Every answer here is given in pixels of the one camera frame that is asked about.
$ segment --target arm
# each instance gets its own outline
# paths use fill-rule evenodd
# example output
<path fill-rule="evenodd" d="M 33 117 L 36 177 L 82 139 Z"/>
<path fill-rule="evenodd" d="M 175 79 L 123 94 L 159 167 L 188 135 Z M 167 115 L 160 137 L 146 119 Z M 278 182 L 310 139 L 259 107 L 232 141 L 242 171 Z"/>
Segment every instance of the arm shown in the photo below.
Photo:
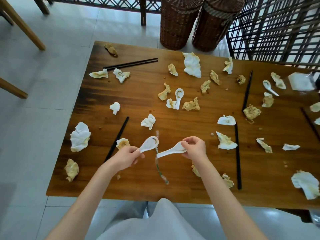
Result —
<path fill-rule="evenodd" d="M 144 158 L 137 147 L 125 146 L 102 164 L 45 240 L 83 240 L 111 178 L 118 171 L 136 164 L 139 156 Z"/>
<path fill-rule="evenodd" d="M 182 155 L 192 160 L 201 175 L 227 239 L 267 240 L 209 161 L 205 142 L 192 136 L 183 139 L 181 144 L 187 149 Z"/>

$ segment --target wicker basket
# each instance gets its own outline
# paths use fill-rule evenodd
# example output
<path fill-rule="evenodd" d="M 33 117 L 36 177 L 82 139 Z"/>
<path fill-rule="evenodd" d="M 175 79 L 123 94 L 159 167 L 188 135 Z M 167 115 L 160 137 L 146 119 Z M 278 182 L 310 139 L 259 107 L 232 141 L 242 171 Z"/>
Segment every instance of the wicker basket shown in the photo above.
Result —
<path fill-rule="evenodd" d="M 171 50 L 184 47 L 203 0 L 161 0 L 160 42 Z"/>
<path fill-rule="evenodd" d="M 204 0 L 200 9 L 192 44 L 198 50 L 214 50 L 228 32 L 245 0 Z"/>

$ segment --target white spoon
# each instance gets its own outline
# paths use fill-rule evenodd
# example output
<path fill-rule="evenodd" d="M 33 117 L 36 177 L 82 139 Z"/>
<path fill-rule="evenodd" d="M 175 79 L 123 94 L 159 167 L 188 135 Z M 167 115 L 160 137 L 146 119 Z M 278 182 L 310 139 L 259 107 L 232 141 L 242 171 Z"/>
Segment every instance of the white spoon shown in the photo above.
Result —
<path fill-rule="evenodd" d="M 179 109 L 179 107 L 180 107 L 180 101 L 181 101 L 183 95 L 184 95 L 183 89 L 182 89 L 182 88 L 178 88 L 178 89 L 176 90 L 176 100 L 177 100 L 176 109 Z"/>
<path fill-rule="evenodd" d="M 277 94 L 274 90 L 271 89 L 271 84 L 270 81 L 268 80 L 263 80 L 263 86 L 265 89 L 267 89 L 268 91 L 272 92 L 275 96 L 279 96 L 279 94 Z"/>
<path fill-rule="evenodd" d="M 160 152 L 157 154 L 157 158 L 160 157 L 164 157 L 167 156 L 169 154 L 173 154 L 173 153 L 184 153 L 186 152 L 187 149 L 185 149 L 182 145 L 181 145 L 181 141 L 179 141 L 173 148 L 166 150 L 164 152 Z"/>
<path fill-rule="evenodd" d="M 142 146 L 138 149 L 141 153 L 155 149 L 159 144 L 159 139 L 156 136 L 150 136 L 144 141 Z"/>

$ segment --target hand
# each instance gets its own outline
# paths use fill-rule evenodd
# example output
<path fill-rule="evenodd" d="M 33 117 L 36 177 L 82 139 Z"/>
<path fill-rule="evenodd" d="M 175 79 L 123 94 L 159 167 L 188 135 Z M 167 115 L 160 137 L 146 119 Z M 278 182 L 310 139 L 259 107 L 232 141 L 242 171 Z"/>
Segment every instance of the hand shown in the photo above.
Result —
<path fill-rule="evenodd" d="M 181 145 L 186 149 L 182 156 L 191 159 L 192 161 L 207 160 L 206 143 L 199 137 L 190 136 L 184 138 Z"/>
<path fill-rule="evenodd" d="M 106 162 L 112 164 L 118 172 L 136 164 L 138 162 L 137 157 L 139 156 L 141 158 L 145 157 L 144 154 L 138 150 L 138 147 L 126 145 Z"/>

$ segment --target forearm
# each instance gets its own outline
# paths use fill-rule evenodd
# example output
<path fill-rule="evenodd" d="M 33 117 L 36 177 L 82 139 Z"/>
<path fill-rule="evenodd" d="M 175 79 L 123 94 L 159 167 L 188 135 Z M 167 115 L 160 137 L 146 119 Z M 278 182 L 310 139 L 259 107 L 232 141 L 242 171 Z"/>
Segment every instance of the forearm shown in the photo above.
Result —
<path fill-rule="evenodd" d="M 228 240 L 267 239 L 209 160 L 194 162 Z"/>
<path fill-rule="evenodd" d="M 111 163 L 104 163 L 46 240 L 84 239 L 99 202 L 116 172 Z"/>

